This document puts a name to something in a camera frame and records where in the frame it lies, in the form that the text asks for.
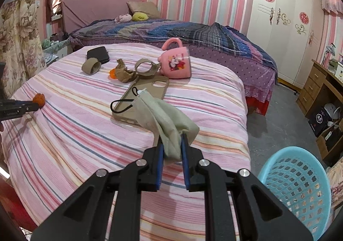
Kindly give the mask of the brown tape roll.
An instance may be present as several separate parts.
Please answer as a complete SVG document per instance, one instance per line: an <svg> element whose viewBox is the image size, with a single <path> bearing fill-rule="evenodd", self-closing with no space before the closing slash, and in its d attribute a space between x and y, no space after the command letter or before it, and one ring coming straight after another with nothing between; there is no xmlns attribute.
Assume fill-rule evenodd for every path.
<svg viewBox="0 0 343 241"><path fill-rule="evenodd" d="M149 59L142 58L136 62L134 68L138 76L151 77L158 73L160 69L160 63L154 63Z"/></svg>

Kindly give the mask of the light blue trash basket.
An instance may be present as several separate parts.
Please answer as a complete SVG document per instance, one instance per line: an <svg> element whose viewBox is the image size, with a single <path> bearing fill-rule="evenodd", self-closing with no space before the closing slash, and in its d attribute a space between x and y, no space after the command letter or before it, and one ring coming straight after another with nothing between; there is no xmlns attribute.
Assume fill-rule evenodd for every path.
<svg viewBox="0 0 343 241"><path fill-rule="evenodd" d="M258 179L319 240L331 211L330 182L320 161L304 148L286 147L267 160Z"/></svg>

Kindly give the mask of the pink striped bed sheet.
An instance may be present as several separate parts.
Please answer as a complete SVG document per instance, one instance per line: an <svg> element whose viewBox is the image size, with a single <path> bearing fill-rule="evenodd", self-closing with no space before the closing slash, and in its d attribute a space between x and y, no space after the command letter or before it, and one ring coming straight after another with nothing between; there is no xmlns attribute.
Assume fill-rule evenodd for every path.
<svg viewBox="0 0 343 241"><path fill-rule="evenodd" d="M122 59L127 67L162 51L147 44L109 44L109 61L94 75L81 67L84 47L25 82L13 99L45 96L39 111L3 122L2 149L12 186L27 214L41 224L94 172L120 170L153 145L154 136L140 126L114 119L110 104L128 84L109 72ZM193 147L228 171L250 168L244 85L229 68L191 58L189 79L171 80L164 100L198 127Z"/></svg>

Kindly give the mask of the floral curtain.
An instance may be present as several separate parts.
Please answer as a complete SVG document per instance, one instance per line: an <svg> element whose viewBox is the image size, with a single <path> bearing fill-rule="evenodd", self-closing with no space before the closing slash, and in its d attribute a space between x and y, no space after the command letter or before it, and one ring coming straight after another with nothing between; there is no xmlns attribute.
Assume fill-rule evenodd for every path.
<svg viewBox="0 0 343 241"><path fill-rule="evenodd" d="M46 67L36 1L13 0L1 6L1 87L7 98Z"/></svg>

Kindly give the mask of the orange bottle cap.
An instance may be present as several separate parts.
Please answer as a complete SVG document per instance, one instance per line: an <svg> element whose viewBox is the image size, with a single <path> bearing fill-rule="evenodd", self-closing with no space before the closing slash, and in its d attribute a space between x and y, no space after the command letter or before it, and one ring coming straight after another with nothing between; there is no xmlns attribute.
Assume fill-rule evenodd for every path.
<svg viewBox="0 0 343 241"><path fill-rule="evenodd" d="M112 70L109 72L109 75L110 75L110 78L111 78L111 79L117 79L117 76L116 76L116 69L112 69Z"/></svg>

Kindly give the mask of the black bag under desk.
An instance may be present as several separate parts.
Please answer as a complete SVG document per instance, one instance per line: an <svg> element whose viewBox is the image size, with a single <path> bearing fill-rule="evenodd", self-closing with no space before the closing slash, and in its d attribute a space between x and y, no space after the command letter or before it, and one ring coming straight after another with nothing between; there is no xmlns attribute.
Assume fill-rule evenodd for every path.
<svg viewBox="0 0 343 241"><path fill-rule="evenodd" d="M332 119L324 107L320 107L320 109L310 117L308 123L314 132L315 137L318 137L328 128L329 121L332 121Z"/></svg>

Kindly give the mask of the brown phone case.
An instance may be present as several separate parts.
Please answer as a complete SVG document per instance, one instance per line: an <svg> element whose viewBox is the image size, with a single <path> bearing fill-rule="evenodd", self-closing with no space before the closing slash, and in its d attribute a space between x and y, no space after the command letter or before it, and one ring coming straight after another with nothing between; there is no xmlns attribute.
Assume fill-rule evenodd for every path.
<svg viewBox="0 0 343 241"><path fill-rule="evenodd" d="M169 85L169 79L164 76L139 77L131 83L124 95L110 104L110 110L115 120L128 124L139 125L147 104L155 99L162 100Z"/></svg>

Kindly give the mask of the wooden desk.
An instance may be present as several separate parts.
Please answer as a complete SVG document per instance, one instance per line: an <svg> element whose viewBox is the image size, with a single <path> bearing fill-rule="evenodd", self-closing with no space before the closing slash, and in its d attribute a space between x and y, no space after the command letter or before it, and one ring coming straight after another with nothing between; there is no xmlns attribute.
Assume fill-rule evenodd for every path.
<svg viewBox="0 0 343 241"><path fill-rule="evenodd" d="M318 137L316 143L322 160L332 163L342 153L342 82L324 66L314 61L312 69L296 103L310 117L324 107L332 121Z"/></svg>

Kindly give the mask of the pink plush toy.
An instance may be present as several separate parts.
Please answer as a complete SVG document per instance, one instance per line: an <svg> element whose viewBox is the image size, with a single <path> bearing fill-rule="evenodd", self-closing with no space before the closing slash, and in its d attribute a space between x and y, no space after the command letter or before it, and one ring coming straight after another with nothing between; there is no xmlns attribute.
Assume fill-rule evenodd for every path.
<svg viewBox="0 0 343 241"><path fill-rule="evenodd" d="M130 22L132 20L132 16L127 13L124 15L119 15L114 19L114 23L127 23Z"/></svg>

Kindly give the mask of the yellow plush toy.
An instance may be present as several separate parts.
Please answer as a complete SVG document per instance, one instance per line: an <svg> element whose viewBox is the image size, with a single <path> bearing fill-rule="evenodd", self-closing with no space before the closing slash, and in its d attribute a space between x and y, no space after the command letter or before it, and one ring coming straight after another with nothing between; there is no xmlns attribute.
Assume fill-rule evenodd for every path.
<svg viewBox="0 0 343 241"><path fill-rule="evenodd" d="M147 21L149 19L149 16L146 15L144 12L135 12L132 15L132 21L134 22L140 22L140 21Z"/></svg>

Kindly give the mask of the pink plastic cup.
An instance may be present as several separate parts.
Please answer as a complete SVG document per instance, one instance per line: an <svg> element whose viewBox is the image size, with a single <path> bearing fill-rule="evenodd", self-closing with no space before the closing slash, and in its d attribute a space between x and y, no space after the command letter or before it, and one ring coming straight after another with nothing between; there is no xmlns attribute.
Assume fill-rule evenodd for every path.
<svg viewBox="0 0 343 241"><path fill-rule="evenodd" d="M163 53L158 57L160 74L169 79L189 79L191 77L190 53L179 38L165 41Z"/></svg>

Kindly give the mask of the tan pillow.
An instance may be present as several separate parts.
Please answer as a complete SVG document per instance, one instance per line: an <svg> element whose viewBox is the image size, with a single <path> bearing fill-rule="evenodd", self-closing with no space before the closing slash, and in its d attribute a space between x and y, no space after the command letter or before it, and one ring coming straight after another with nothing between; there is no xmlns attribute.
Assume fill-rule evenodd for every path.
<svg viewBox="0 0 343 241"><path fill-rule="evenodd" d="M132 13L145 13L149 19L161 18L161 13L153 2L128 1L127 5Z"/></svg>

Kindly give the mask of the desk lamp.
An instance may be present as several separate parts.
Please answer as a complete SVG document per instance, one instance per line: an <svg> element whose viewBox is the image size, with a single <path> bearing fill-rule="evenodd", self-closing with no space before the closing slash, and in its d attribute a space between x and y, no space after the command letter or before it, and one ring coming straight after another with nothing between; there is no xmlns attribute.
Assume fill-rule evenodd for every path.
<svg viewBox="0 0 343 241"><path fill-rule="evenodd" d="M331 56L335 56L335 44L334 43L331 43L330 45L328 45L326 47L324 57L323 57L323 61L322 61L322 65L324 67L327 67Z"/></svg>

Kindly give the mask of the striped plaid blanket bed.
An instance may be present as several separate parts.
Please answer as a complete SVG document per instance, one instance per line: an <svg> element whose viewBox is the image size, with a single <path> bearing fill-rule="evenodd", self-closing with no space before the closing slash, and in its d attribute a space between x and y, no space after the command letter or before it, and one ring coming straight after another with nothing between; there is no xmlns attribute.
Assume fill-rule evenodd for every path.
<svg viewBox="0 0 343 241"><path fill-rule="evenodd" d="M277 65L261 47L230 26L166 19L126 23L101 20L69 34L76 48L114 43L145 43L160 48L174 37L182 41L192 57L232 70L244 84L248 107L266 114L277 84Z"/></svg>

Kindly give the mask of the white wardrobe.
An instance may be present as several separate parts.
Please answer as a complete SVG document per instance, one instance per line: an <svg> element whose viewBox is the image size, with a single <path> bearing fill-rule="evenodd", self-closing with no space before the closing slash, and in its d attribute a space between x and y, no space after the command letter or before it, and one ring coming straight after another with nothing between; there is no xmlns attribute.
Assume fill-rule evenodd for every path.
<svg viewBox="0 0 343 241"><path fill-rule="evenodd" d="M303 88L323 27L322 0L253 0L247 37L274 59L279 79Z"/></svg>

